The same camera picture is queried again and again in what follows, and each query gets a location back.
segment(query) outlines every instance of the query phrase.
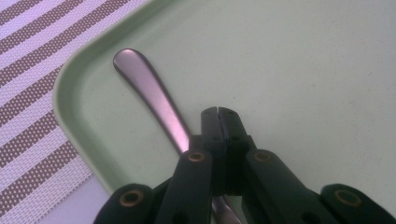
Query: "tray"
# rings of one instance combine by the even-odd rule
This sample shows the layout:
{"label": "tray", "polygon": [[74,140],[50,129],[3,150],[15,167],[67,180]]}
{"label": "tray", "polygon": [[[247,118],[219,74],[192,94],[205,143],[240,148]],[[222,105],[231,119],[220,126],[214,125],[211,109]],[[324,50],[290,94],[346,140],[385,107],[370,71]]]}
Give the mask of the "tray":
{"label": "tray", "polygon": [[396,20],[385,2],[343,4],[150,1],[64,65],[56,118],[109,193],[171,176],[177,153],[112,64],[137,49],[192,133],[202,110],[231,108],[308,188],[348,184],[395,215]]}

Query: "spoon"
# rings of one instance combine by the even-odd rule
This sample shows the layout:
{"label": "spoon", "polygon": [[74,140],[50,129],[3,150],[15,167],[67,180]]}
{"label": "spoon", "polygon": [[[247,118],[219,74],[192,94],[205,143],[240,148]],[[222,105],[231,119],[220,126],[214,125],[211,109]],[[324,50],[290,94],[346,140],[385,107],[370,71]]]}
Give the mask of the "spoon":
{"label": "spoon", "polygon": [[[160,122],[177,152],[187,151],[190,132],[149,60],[135,49],[122,49],[114,56],[113,63]],[[224,196],[212,198],[212,210],[219,224],[241,224]]]}

